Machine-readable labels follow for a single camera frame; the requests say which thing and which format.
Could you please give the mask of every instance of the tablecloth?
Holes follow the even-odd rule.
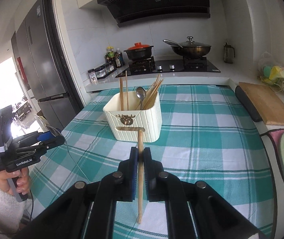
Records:
[[[104,116],[104,105],[118,92],[101,91],[62,132],[90,182],[116,171],[137,145],[117,141]],[[159,97],[160,138],[145,144],[152,158],[183,181],[206,181],[270,235],[274,209],[270,167],[258,131],[234,92],[225,86],[162,85]],[[76,181],[88,182],[66,145],[49,150],[31,178],[34,216]],[[144,194],[141,224],[136,223],[137,211],[137,200],[117,203],[113,238],[167,238],[163,202],[148,202]]]

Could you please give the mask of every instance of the black glass cooktop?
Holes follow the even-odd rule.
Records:
[[[155,61],[155,67],[141,66],[138,69],[128,67],[116,77],[125,76],[125,71],[128,72],[128,76],[163,72],[221,72],[206,58],[187,61],[185,59],[159,60]]]

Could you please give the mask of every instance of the hand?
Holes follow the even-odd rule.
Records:
[[[17,192],[22,193],[23,195],[27,194],[30,191],[31,187],[31,178],[29,176],[29,168],[23,168],[21,171],[15,172],[6,172],[6,170],[0,172],[0,189],[10,195],[14,195],[10,185],[7,181],[8,178],[15,178],[20,177],[17,179]]]

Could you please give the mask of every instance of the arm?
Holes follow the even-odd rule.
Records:
[[[14,233],[19,227],[26,202],[18,203],[7,182],[7,178],[19,176],[17,180],[17,191],[26,194],[30,191],[31,178],[29,169],[23,168],[20,171],[7,173],[0,172],[0,231],[4,233]]]

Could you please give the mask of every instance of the screw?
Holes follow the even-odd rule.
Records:
[[[168,172],[160,172],[158,175],[159,175],[160,178],[167,178]]]
[[[119,172],[119,171],[113,173],[113,177],[115,177],[115,178],[121,178],[122,175],[123,175],[123,173],[121,173],[121,172]]]
[[[204,189],[206,187],[206,182],[199,181],[199,182],[196,183],[196,186],[201,188],[201,189]]]
[[[77,189],[83,189],[85,186],[85,182],[79,181],[74,184]]]

